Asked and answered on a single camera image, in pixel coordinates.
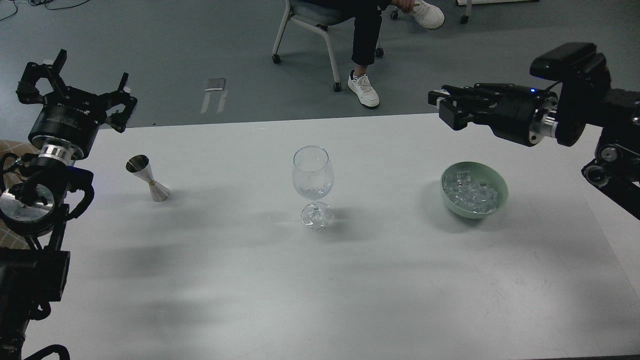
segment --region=white sneaker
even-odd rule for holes
[[[409,13],[426,29],[437,29],[444,24],[444,13],[437,6],[427,4],[424,0],[415,0],[415,6]]]
[[[353,70],[349,75],[349,80],[347,82],[351,91],[356,93],[358,99],[360,100],[360,104],[373,109],[380,104],[380,98],[378,98],[378,93],[373,89],[371,83],[369,82],[369,78],[367,74],[362,74],[357,77],[353,77]]]

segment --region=ice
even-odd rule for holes
[[[471,171],[445,176],[443,189],[449,200],[467,211],[488,213],[498,208],[498,191],[486,181],[474,180]]]

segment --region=person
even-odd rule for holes
[[[367,76],[367,67],[374,62],[376,44],[382,24],[382,11],[395,5],[411,15],[423,28],[437,29],[444,23],[444,14],[424,0],[303,0],[310,4],[338,9],[355,18],[353,30],[354,69],[349,74],[348,86],[368,108],[380,104],[378,93]]]

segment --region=shoelace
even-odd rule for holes
[[[419,2],[413,7],[411,13],[420,17],[425,17],[429,13],[429,4]]]
[[[362,90],[362,92],[370,92],[372,87],[371,87],[371,83],[369,82],[369,78],[367,78],[364,75],[361,75],[357,80],[356,80],[356,84],[360,87],[360,89]]]

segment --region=gray floor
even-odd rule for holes
[[[57,6],[77,1],[56,0]],[[332,90],[321,37],[293,24],[280,47],[271,48],[284,10],[281,0],[93,0],[70,10],[19,5],[0,22],[0,138],[25,141],[40,106],[22,105],[16,84],[29,61],[68,51],[67,85],[101,94],[115,90],[122,72],[139,99],[130,126],[318,119],[436,110],[426,102],[442,84],[510,82],[543,87],[529,65],[538,55],[570,41],[594,42],[609,63],[613,87],[640,89],[640,1],[540,0],[473,7],[468,24],[454,0],[432,0],[447,16],[425,31],[411,17],[384,15],[385,56],[369,71],[380,107],[361,106],[346,88],[352,69],[352,22],[332,27],[344,91]],[[13,5],[0,2],[0,17]],[[200,113],[208,78],[227,79]],[[41,81],[42,93],[50,91]]]

